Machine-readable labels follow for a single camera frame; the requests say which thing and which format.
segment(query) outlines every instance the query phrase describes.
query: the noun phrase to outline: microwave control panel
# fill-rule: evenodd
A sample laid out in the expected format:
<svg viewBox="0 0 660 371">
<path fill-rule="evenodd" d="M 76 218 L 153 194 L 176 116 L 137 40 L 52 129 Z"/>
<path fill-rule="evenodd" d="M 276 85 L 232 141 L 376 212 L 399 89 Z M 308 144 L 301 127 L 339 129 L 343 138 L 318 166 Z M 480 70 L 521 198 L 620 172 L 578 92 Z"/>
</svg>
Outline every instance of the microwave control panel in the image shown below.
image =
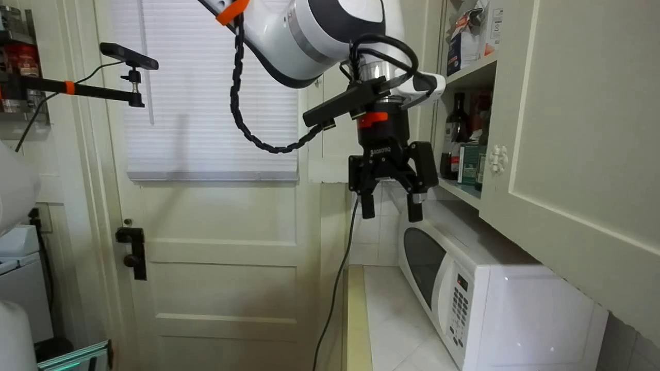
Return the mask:
<svg viewBox="0 0 660 371">
<path fill-rule="evenodd" d="M 458 349 L 466 347 L 469 319 L 470 319 L 470 283 L 461 273 L 455 273 L 454 303 L 450 313 L 450 335 L 454 347 Z"/>
</svg>

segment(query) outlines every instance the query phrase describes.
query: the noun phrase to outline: countertop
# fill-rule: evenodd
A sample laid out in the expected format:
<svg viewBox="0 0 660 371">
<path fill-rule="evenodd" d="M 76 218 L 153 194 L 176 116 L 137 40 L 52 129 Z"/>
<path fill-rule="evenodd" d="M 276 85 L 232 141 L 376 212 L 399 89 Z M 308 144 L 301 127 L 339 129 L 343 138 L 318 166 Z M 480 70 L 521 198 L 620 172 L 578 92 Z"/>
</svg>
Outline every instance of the countertop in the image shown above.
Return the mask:
<svg viewBox="0 0 660 371">
<path fill-rule="evenodd" d="M 458 371 L 399 267 L 351 265 L 347 371 Z"/>
</svg>

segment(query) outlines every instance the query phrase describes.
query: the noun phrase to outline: cabinet door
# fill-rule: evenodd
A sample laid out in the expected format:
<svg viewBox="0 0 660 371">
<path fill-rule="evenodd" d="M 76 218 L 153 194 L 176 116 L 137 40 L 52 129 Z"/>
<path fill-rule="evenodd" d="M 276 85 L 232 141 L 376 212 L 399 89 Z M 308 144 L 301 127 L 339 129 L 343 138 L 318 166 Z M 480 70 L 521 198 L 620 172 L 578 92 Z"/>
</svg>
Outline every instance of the cabinet door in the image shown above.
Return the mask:
<svg viewBox="0 0 660 371">
<path fill-rule="evenodd" d="M 660 2 L 505 9 L 480 217 L 660 345 Z"/>
</svg>

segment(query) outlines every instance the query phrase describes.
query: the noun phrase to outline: window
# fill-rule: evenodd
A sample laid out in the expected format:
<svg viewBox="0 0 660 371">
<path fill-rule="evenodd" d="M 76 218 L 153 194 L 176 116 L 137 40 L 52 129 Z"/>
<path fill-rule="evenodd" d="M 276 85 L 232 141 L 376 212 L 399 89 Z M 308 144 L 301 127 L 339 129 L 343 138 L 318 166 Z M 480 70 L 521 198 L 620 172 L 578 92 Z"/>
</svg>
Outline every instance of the window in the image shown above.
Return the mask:
<svg viewBox="0 0 660 371">
<path fill-rule="evenodd" d="M 288 0 L 270 0 L 273 12 Z M 143 74 L 146 110 L 121 111 L 123 161 L 133 182 L 295 182 L 296 154 L 258 151 L 229 111 L 232 32 L 195 2 L 112 0 L 114 41 L 160 61 Z M 247 52 L 241 110 L 267 143 L 296 141 L 296 90 Z"/>
</svg>

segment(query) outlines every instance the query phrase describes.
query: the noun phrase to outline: microwave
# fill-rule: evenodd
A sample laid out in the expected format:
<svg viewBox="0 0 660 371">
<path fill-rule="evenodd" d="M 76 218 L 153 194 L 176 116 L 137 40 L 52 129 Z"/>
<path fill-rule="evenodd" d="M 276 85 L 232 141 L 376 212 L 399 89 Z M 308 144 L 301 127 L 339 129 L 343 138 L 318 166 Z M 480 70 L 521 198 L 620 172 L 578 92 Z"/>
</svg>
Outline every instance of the microwave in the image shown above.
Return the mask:
<svg viewBox="0 0 660 371">
<path fill-rule="evenodd" d="M 427 201 L 399 262 L 461 371 L 593 371 L 608 312 L 461 201 Z"/>
</svg>

